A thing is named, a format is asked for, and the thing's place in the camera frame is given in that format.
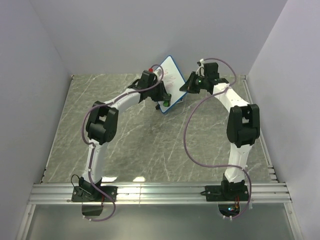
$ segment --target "marble tabletop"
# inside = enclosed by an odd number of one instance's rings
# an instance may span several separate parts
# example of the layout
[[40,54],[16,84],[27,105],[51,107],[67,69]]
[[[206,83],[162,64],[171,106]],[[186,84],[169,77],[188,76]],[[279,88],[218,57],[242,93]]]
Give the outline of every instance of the marble tabletop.
[[[88,147],[83,143],[80,132],[85,113],[95,101],[104,102],[116,97],[139,77],[139,74],[74,76],[43,182],[69,183],[72,174],[82,175],[88,155]],[[233,89],[248,100],[241,80]],[[221,181],[225,168],[204,168],[194,164],[183,145],[186,120],[206,94],[205,90],[200,94],[187,94],[167,114],[156,110],[156,103],[150,98],[121,114],[117,134],[105,155],[104,175],[117,182]],[[203,103],[195,112],[187,131],[187,146],[199,162],[210,165],[228,162],[228,115],[215,98]],[[247,165],[252,181],[271,181],[259,140],[249,154]]]

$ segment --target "gray wall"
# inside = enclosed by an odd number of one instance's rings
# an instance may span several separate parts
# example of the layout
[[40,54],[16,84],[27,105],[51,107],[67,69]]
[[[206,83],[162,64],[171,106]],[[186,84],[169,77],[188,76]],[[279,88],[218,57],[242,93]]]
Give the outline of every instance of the gray wall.
[[27,0],[0,1],[0,233],[16,237],[45,168],[69,74]]
[[320,1],[289,0],[249,73],[277,176],[308,240],[319,239]]
[[73,74],[141,73],[169,54],[185,74],[202,57],[247,74],[287,0],[30,1]]

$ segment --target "white board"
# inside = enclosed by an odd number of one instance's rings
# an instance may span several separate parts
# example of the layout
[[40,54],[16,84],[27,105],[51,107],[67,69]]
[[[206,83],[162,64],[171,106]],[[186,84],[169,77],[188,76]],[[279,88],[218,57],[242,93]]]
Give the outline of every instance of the white board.
[[170,106],[164,106],[163,101],[158,102],[161,112],[166,113],[177,102],[180,102],[180,100],[187,94],[187,92],[179,90],[186,81],[182,76],[180,70],[178,69],[172,56],[167,56],[160,65],[164,70],[162,81],[164,83],[165,90],[168,94],[171,94]]

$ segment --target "back wall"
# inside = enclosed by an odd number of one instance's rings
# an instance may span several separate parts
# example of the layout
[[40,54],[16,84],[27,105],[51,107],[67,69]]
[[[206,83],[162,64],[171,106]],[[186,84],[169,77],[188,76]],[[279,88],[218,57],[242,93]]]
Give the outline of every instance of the back wall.
[[72,74],[141,73],[167,55],[184,74],[207,57],[247,74],[287,2],[30,1]]

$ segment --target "purple cable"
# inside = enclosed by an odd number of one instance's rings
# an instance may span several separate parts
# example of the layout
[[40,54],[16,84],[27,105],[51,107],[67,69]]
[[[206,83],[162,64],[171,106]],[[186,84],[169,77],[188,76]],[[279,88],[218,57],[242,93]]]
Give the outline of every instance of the purple cable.
[[[92,167],[92,162],[93,162],[93,159],[94,159],[94,152],[95,152],[95,148],[96,148],[96,145],[95,145],[93,142],[87,141],[87,140],[86,140],[86,137],[85,137],[85,124],[86,124],[86,120],[87,120],[89,114],[90,114],[93,110],[95,110],[95,109],[97,109],[97,108],[105,107],[105,106],[109,106],[109,105],[111,105],[111,104],[114,104],[114,103],[118,102],[120,99],[122,99],[123,97],[125,97],[125,96],[127,96],[127,95],[130,95],[130,94],[133,94],[133,93],[142,93],[142,92],[145,92],[145,91],[148,91],[148,90],[150,90],[150,89],[155,88],[157,85],[159,85],[159,84],[161,83],[162,79],[164,78],[164,74],[165,74],[165,71],[164,71],[163,67],[162,67],[161,65],[159,65],[159,64],[154,64],[154,65],[151,66],[151,68],[154,68],[154,67],[157,67],[157,66],[161,69],[162,75],[161,75],[160,80],[158,80],[155,85],[153,85],[153,86],[151,86],[151,87],[148,87],[148,88],[145,88],[145,89],[134,90],[134,91],[131,91],[131,92],[128,92],[128,93],[124,93],[124,94],[120,95],[119,97],[117,97],[113,102],[109,102],[109,103],[97,105],[97,106],[94,106],[94,107],[90,108],[90,110],[85,114],[84,119],[83,119],[83,122],[82,122],[82,125],[81,125],[81,137],[82,137],[82,140],[84,141],[85,144],[87,144],[87,145],[92,145],[92,151],[91,151],[91,155],[90,155],[90,159],[89,159],[89,166],[88,166],[89,169],[91,169],[91,167]],[[92,219],[92,218],[90,218],[90,217],[88,217],[88,216],[86,216],[85,218],[88,219],[89,221],[92,221],[92,222],[102,222],[102,221],[108,220],[109,218],[111,218],[111,217],[114,215],[114,213],[115,213],[115,211],[116,211],[116,203],[115,203],[115,201],[114,201],[108,194],[106,194],[105,192],[103,192],[102,190],[100,190],[100,188],[98,188],[98,187],[95,185],[94,181],[92,180],[92,176],[91,176],[91,172],[90,172],[90,171],[88,171],[88,178],[89,178],[89,181],[90,181],[91,185],[92,185],[99,193],[101,193],[102,195],[104,195],[106,198],[108,198],[108,199],[112,202],[112,204],[113,204],[113,211],[112,211],[112,213],[111,213],[109,216],[107,216],[107,217],[105,217],[105,218]]]
[[188,151],[188,148],[187,148],[187,141],[186,141],[187,128],[188,128],[188,125],[189,125],[189,123],[190,123],[191,117],[194,115],[194,113],[195,113],[195,111],[197,110],[197,108],[198,108],[202,103],[204,103],[206,100],[208,100],[208,99],[210,99],[210,98],[213,98],[213,97],[215,97],[215,96],[218,96],[218,95],[220,95],[220,94],[226,93],[226,92],[228,91],[229,87],[232,86],[232,85],[234,85],[234,84],[237,82],[237,75],[236,75],[235,71],[233,70],[233,68],[232,68],[227,62],[225,62],[224,60],[221,60],[221,59],[219,59],[219,58],[206,58],[206,59],[204,59],[204,60],[205,60],[205,61],[207,61],[207,60],[215,60],[215,61],[220,61],[220,62],[226,64],[226,65],[229,67],[229,69],[231,70],[231,72],[233,73],[233,75],[234,75],[234,81],[233,81],[232,83],[230,83],[230,85],[229,85],[228,87],[226,87],[223,91],[217,92],[217,93],[214,93],[214,94],[212,94],[212,95],[210,95],[210,96],[205,97],[204,99],[202,99],[202,100],[195,106],[195,108],[192,110],[192,112],[191,112],[188,120],[186,121],[186,125],[185,125],[185,127],[184,127],[184,131],[183,131],[183,146],[184,146],[185,153],[186,153],[186,154],[188,155],[188,157],[192,160],[192,162],[194,162],[195,164],[197,164],[197,165],[199,165],[199,166],[201,166],[201,167],[205,167],[205,168],[230,168],[230,167],[232,167],[232,168],[241,169],[241,170],[244,172],[244,174],[247,176],[248,181],[249,181],[249,199],[248,199],[248,202],[246,203],[244,209],[243,209],[238,215],[232,217],[232,219],[236,219],[236,218],[240,217],[240,216],[248,209],[249,204],[250,204],[250,201],[251,201],[252,183],[251,183],[251,179],[250,179],[250,176],[249,176],[248,172],[247,172],[244,168],[242,168],[242,167],[240,167],[240,166],[238,166],[238,165],[232,165],[232,164],[207,165],[207,164],[200,163],[200,162],[196,161],[196,160],[190,155],[190,153],[189,153],[189,151]]

